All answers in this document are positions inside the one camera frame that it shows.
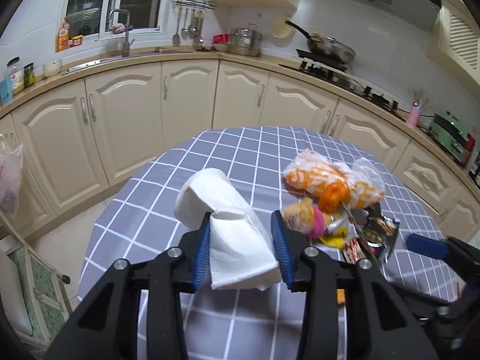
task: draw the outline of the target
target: metal screw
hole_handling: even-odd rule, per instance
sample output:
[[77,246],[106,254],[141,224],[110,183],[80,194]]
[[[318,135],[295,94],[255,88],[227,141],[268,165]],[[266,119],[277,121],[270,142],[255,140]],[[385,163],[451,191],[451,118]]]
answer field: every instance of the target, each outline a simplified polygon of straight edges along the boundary
[[182,249],[179,247],[171,247],[166,253],[169,255],[169,257],[177,258],[182,255]]
[[448,311],[448,306],[441,306],[437,309],[438,315],[447,315]]
[[125,259],[117,259],[116,262],[113,263],[113,267],[118,269],[119,271],[124,270],[128,266],[128,261]]
[[308,257],[315,257],[318,256],[319,251],[315,246],[309,246],[303,250],[303,253],[305,253]]
[[371,261],[369,259],[361,259],[358,261],[358,264],[361,269],[370,269],[371,268]]

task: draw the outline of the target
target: paper towel roll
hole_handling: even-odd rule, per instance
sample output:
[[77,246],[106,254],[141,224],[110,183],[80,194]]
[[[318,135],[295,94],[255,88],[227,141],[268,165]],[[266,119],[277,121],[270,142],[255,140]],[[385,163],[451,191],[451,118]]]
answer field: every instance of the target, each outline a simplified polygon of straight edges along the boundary
[[175,217],[197,230],[210,216],[212,288],[265,290],[281,280],[272,235],[252,207],[218,169],[204,169],[183,185],[175,202]]

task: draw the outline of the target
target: green appliance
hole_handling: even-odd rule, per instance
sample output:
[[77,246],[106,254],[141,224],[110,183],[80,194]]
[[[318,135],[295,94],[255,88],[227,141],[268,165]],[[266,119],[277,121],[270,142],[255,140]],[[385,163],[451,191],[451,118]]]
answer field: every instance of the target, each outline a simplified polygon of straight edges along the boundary
[[458,163],[463,164],[468,151],[465,149],[469,138],[467,128],[447,111],[446,114],[435,114],[429,135],[445,152],[451,154]]

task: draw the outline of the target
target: gas stove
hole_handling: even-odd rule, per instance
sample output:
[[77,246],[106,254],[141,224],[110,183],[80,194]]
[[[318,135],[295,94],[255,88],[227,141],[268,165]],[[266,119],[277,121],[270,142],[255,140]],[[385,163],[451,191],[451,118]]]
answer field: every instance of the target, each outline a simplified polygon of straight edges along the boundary
[[398,114],[398,102],[396,100],[388,100],[383,93],[376,93],[377,91],[371,86],[360,84],[355,76],[346,73],[348,67],[345,64],[330,60],[329,58],[320,55],[312,54],[311,52],[303,50],[297,50],[297,52],[301,59],[299,67],[292,67],[284,64],[279,64],[279,66],[308,74],[309,76],[352,92],[377,105],[381,109],[386,110],[400,120],[405,121]]

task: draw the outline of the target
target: tablecloth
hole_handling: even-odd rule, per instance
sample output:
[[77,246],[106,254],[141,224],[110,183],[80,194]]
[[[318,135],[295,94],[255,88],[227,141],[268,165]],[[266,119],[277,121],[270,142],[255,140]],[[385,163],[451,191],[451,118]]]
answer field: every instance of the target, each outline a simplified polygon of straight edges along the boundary
[[[95,222],[79,286],[80,300],[118,258],[132,263],[153,259],[176,246],[187,231],[173,215],[183,183],[195,172],[221,169],[255,209],[266,228],[270,215],[303,197],[282,178],[286,165],[304,149],[349,165],[359,157],[373,161],[386,183],[381,203],[386,216],[400,220],[396,251],[382,272],[389,281],[454,300],[455,274],[443,263],[405,250],[410,233],[442,239],[434,220],[408,189],[371,154],[348,142],[299,127],[209,130],[141,167]],[[338,250],[319,245],[334,259]],[[142,293],[139,359],[146,358],[146,308]],[[183,324],[190,359],[292,360],[296,358],[305,303],[304,293],[290,293],[284,283],[261,292],[213,291],[182,294]],[[345,308],[338,313],[338,359],[345,357]]]

